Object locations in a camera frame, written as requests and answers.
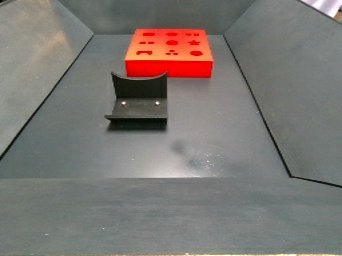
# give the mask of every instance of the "black plastic part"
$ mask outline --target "black plastic part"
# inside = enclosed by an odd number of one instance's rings
[[[122,78],[112,73],[116,101],[109,128],[154,129],[166,124],[166,73],[148,79]]]

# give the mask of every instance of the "dark gray surface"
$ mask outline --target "dark gray surface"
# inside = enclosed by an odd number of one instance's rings
[[[287,177],[222,36],[210,79],[168,79],[165,131],[113,131],[110,71],[130,36],[94,36],[0,162],[1,178]]]
[[[342,185],[342,27],[257,0],[225,33],[292,176]]]
[[[222,34],[254,0],[58,0],[94,34],[136,28],[201,28]]]
[[[340,198],[288,178],[1,180],[1,254],[340,254]]]
[[[90,39],[55,0],[0,6],[0,156]]]

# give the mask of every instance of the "red foam block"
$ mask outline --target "red foam block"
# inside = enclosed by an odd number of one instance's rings
[[[213,58],[205,31],[137,29],[125,55],[129,77],[210,77]]]

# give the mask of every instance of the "circular hole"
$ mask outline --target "circular hole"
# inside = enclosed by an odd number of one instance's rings
[[[169,40],[165,42],[166,45],[177,45],[177,41],[174,40]]]
[[[201,55],[202,55],[202,52],[200,52],[200,51],[192,51],[192,52],[189,52],[189,54],[190,54],[192,56],[201,56]]]

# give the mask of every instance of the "bin floor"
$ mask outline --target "bin floor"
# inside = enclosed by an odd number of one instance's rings
[[[94,36],[0,162],[0,178],[287,177],[236,62],[210,36],[210,79],[168,79],[164,131],[104,119],[130,36]]]
[[[288,178],[221,36],[166,130],[108,129],[129,38],[93,37],[0,162],[1,254],[340,254],[342,190]]]

